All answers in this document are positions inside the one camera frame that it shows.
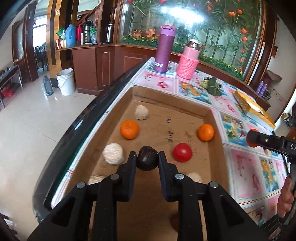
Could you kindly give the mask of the operator right hand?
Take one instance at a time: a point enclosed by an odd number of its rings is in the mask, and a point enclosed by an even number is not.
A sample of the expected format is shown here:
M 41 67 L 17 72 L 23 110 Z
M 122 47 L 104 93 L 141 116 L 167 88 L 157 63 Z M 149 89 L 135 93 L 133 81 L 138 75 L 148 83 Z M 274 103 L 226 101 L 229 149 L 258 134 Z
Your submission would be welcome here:
M 292 194 L 290 188 L 292 187 L 292 179 L 290 175 L 285 179 L 284 186 L 281 189 L 281 194 L 277 202 L 277 213 L 280 218 L 284 218 L 286 213 L 292 209 L 292 203 L 295 196 Z

